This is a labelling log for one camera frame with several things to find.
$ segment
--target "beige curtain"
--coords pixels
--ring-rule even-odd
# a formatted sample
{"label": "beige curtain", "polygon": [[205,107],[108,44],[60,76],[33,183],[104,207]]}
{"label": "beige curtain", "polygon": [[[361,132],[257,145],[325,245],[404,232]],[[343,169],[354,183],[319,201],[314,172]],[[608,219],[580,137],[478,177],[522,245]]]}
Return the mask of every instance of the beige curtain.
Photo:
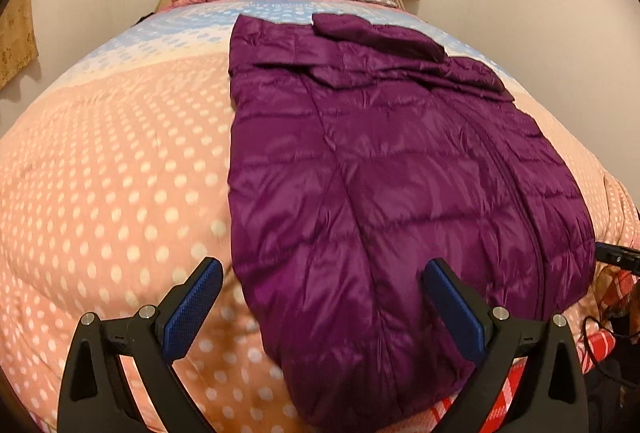
{"label": "beige curtain", "polygon": [[0,15],[0,88],[37,56],[31,0],[9,0]]}

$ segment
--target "purple puffer jacket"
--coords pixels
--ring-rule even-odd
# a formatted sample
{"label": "purple puffer jacket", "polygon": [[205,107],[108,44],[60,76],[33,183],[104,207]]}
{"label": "purple puffer jacket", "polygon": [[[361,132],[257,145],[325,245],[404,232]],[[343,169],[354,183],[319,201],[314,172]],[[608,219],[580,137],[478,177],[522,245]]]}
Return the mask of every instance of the purple puffer jacket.
{"label": "purple puffer jacket", "polygon": [[313,21],[240,16],[232,34],[233,265],[302,418],[368,432],[472,369],[420,292],[429,259],[546,319],[585,294],[593,226],[487,66],[410,29]]}

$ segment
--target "silver bolt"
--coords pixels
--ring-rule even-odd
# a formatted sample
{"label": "silver bolt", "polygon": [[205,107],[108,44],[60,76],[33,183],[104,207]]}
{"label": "silver bolt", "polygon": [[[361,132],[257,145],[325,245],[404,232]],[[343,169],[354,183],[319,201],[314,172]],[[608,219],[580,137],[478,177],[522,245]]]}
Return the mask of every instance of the silver bolt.
{"label": "silver bolt", "polygon": [[509,311],[504,307],[495,307],[492,313],[494,314],[494,318],[500,321],[509,318]]}
{"label": "silver bolt", "polygon": [[156,313],[156,307],[153,305],[145,305],[138,311],[138,314],[143,319],[148,319]]}
{"label": "silver bolt", "polygon": [[94,322],[95,315],[93,312],[87,312],[80,318],[80,322],[84,325],[90,325]]}
{"label": "silver bolt", "polygon": [[556,314],[554,316],[554,323],[558,327],[564,327],[566,325],[566,318],[563,315]]}

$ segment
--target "blue textured pad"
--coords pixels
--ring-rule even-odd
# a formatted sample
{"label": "blue textured pad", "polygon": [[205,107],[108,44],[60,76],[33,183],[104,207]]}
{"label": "blue textured pad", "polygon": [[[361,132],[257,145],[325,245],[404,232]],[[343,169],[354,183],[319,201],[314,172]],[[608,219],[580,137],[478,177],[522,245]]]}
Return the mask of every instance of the blue textured pad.
{"label": "blue textured pad", "polygon": [[479,366],[485,354],[484,331],[462,295],[434,261],[427,263],[422,282],[460,355]]}
{"label": "blue textured pad", "polygon": [[222,286],[223,270],[213,261],[182,300],[164,328],[162,356],[168,363],[181,359],[204,323]]}

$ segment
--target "polka dot bedsheet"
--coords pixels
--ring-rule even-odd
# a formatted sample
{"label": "polka dot bedsheet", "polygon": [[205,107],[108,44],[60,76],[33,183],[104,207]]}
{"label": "polka dot bedsheet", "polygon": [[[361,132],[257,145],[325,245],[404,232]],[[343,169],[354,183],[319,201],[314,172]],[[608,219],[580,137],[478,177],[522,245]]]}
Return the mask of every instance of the polka dot bedsheet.
{"label": "polka dot bedsheet", "polygon": [[[0,140],[0,368],[46,429],[56,426],[80,316],[157,304],[209,255],[223,263],[225,283],[174,364],[178,376],[218,431],[306,431],[232,271],[227,67],[239,14],[304,24],[314,12],[414,28],[449,54],[487,63],[567,162],[596,237],[640,244],[633,202],[597,159],[503,69],[414,16],[339,0],[235,0],[158,14],[73,66]],[[598,266],[590,292],[565,312],[574,332],[584,315],[624,304],[635,281]],[[124,363],[146,423],[163,431],[135,366]],[[420,427],[394,431],[432,427],[416,420]]]}

